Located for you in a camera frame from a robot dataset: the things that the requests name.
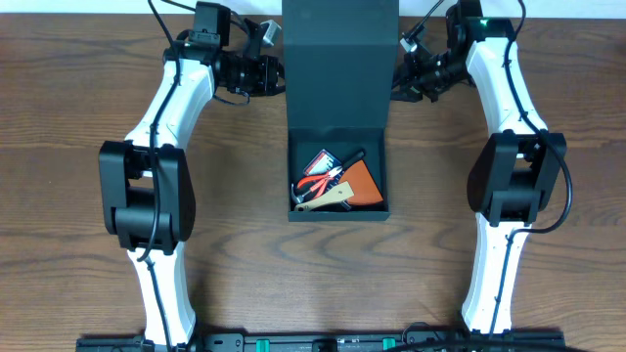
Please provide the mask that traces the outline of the clear precision screwdriver set case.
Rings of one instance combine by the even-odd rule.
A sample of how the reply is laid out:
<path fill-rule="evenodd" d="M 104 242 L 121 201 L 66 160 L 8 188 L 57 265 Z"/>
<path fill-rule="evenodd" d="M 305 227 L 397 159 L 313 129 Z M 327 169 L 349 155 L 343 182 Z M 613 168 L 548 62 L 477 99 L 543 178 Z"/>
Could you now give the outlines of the clear precision screwdriver set case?
<path fill-rule="evenodd" d="M 341 161 L 326 149 L 320 150 L 303 169 L 304 176 L 323 174 L 340 166 Z"/>

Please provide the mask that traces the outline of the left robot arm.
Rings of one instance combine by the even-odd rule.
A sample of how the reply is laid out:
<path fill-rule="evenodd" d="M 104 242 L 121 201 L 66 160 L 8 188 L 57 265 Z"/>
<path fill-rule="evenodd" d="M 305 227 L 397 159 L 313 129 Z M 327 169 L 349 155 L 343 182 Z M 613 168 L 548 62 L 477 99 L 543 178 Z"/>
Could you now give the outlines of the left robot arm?
<path fill-rule="evenodd" d="M 103 216 L 131 260 L 141 288 L 146 328 L 137 351 L 201 351 L 185 269 L 196 199 L 186 157 L 197 121 L 216 91 L 249 101 L 285 92 L 279 59 L 262 54 L 281 32 L 211 2 L 192 9 L 192 28 L 164 33 L 162 79 L 146 113 L 121 141 L 99 151 Z"/>

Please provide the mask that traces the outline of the red black handled pliers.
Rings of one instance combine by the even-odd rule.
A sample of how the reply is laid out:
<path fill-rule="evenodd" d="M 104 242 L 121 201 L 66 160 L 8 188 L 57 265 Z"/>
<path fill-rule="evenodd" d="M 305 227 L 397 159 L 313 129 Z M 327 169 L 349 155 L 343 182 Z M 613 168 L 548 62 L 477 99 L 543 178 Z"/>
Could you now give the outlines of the red black handled pliers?
<path fill-rule="evenodd" d="M 309 191 L 316 191 L 314 198 L 320 197 L 326 190 L 328 184 L 333 181 L 333 179 L 342 171 L 341 166 L 336 166 L 325 173 L 314 174 L 310 176 L 306 176 L 302 178 L 298 183 L 297 187 L 301 189 L 303 186 L 311 183 L 309 187 Z"/>

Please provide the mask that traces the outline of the dark green gift box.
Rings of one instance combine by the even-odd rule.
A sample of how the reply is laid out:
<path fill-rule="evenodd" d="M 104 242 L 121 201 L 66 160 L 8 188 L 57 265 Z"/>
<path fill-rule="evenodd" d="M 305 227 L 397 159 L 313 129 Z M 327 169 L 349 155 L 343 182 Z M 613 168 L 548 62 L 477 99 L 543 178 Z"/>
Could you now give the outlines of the dark green gift box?
<path fill-rule="evenodd" d="M 341 161 L 363 152 L 385 195 L 398 0 L 286 0 L 282 14 L 288 184 L 321 150 Z"/>

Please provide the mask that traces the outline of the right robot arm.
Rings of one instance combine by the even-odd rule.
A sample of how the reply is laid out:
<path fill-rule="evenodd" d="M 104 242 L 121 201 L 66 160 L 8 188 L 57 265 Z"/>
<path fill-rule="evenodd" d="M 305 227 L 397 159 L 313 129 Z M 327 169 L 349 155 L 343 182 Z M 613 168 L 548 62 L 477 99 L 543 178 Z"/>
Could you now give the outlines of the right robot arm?
<path fill-rule="evenodd" d="M 571 210 L 566 141 L 562 134 L 550 132 L 527 90 L 516 43 L 522 25 L 484 16 L 479 0 L 458 0 L 445 19 L 443 53 L 426 48 L 424 22 L 401 36 L 405 55 L 393 74 L 391 98 L 436 102 L 458 83 L 478 92 L 489 138 L 467 181 L 477 242 L 461 317 L 471 333 L 502 335 L 512 329 L 514 284 L 524 243 L 538 233 L 533 224 L 547 207 L 558 177 L 565 181 L 565 205 L 556 222 L 542 231 L 557 229 Z"/>

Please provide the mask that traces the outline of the orange scraper with wooden handle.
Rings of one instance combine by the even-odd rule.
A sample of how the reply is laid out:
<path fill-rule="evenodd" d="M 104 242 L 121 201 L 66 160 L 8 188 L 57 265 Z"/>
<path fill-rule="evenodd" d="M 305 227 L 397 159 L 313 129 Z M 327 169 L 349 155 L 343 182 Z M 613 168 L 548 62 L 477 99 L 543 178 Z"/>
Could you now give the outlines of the orange scraper with wooden handle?
<path fill-rule="evenodd" d="M 338 184 L 320 197 L 297 204 L 297 212 L 308 212 L 328 205 L 347 202 L 349 205 L 374 205 L 383 201 L 364 160 L 352 164 L 339 178 Z"/>

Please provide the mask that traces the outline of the red black handled hammer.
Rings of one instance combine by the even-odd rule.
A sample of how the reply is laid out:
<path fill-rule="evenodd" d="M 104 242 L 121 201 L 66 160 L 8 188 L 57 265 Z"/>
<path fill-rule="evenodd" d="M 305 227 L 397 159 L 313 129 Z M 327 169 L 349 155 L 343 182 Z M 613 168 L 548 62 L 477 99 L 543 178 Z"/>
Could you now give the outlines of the red black handled hammer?
<path fill-rule="evenodd" d="M 342 167 L 342 171 L 328 184 L 325 192 L 327 190 L 329 190 L 330 188 L 336 186 L 338 184 L 339 178 L 343 175 L 343 173 L 352 164 L 356 163 L 357 161 L 360 161 L 365 156 L 365 154 L 366 154 L 365 151 L 363 149 L 361 149 L 358 152 L 356 152 L 354 155 L 349 157 L 347 160 L 341 161 L 339 159 L 341 161 L 341 165 L 340 166 Z M 311 186 L 311 183 L 303 186 L 301 189 L 299 189 L 297 187 L 297 183 L 296 184 L 291 184 L 291 200 L 295 204 L 301 204 L 301 203 L 304 203 L 304 202 L 306 202 L 308 200 L 315 199 L 314 196 L 316 194 L 316 191 L 313 191 L 313 192 L 309 191 L 309 187 Z"/>

